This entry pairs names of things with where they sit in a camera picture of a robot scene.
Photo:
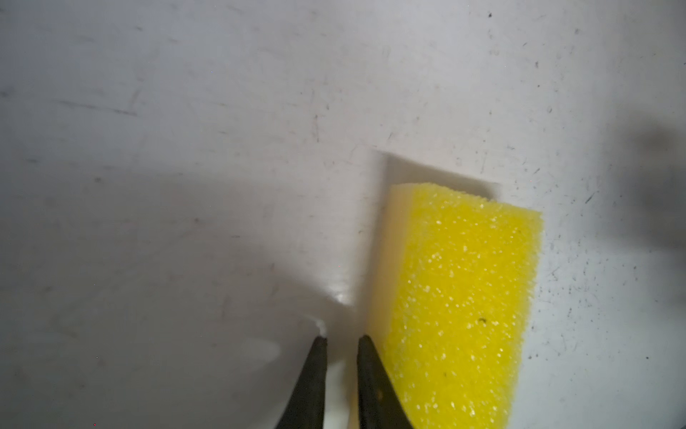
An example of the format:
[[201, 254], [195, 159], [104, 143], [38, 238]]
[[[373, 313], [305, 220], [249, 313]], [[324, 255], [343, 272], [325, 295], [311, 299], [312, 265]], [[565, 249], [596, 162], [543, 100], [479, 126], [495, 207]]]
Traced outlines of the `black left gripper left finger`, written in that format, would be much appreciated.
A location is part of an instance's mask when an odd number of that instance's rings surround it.
[[276, 429], [323, 429], [328, 341], [317, 336]]

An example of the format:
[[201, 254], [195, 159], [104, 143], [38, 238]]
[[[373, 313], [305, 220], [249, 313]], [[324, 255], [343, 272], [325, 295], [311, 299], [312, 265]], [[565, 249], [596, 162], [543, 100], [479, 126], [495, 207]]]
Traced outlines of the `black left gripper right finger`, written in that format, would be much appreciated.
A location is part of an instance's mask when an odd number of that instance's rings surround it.
[[369, 335], [358, 341], [357, 396], [361, 429], [413, 429]]

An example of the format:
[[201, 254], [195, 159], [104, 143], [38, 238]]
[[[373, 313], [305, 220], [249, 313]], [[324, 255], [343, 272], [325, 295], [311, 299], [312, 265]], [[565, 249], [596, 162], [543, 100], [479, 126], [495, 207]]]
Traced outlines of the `yellow sponge left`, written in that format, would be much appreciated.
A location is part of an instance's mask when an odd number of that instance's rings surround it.
[[542, 231], [534, 210], [391, 187], [366, 332], [412, 426], [507, 426]]

